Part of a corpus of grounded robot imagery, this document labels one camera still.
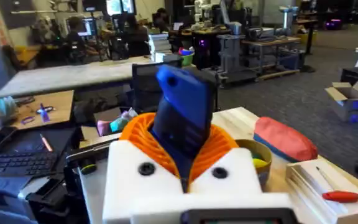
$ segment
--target stack of paper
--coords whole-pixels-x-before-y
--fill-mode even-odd
[[[332,186],[316,167],[319,167],[335,183],[335,186]],[[286,180],[322,223],[358,223],[358,202],[339,203],[322,197],[323,193],[333,190],[358,194],[358,187],[325,161],[317,159],[289,164]]]
[[[156,61],[156,53],[170,54],[171,45],[169,44],[168,34],[150,34],[149,35],[150,54],[152,61]]]

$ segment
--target screwdriver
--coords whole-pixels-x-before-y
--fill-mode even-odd
[[[326,182],[331,186],[333,191],[323,193],[323,198],[325,200],[331,200],[334,202],[341,202],[341,203],[354,203],[358,202],[358,194],[354,192],[347,192],[342,190],[335,190],[331,179],[319,168],[317,167],[318,172],[323,176]]]

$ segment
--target keyboard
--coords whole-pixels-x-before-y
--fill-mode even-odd
[[[49,175],[57,161],[53,152],[0,154],[0,176]]]

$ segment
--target blue device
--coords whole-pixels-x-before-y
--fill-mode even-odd
[[[212,89],[192,73],[162,65],[157,80],[163,91],[151,133],[177,165],[182,187],[191,165],[209,137]]]

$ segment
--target bag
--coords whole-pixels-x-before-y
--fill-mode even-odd
[[[255,125],[254,140],[290,162],[317,159],[317,147],[297,130],[272,118],[261,117]]]

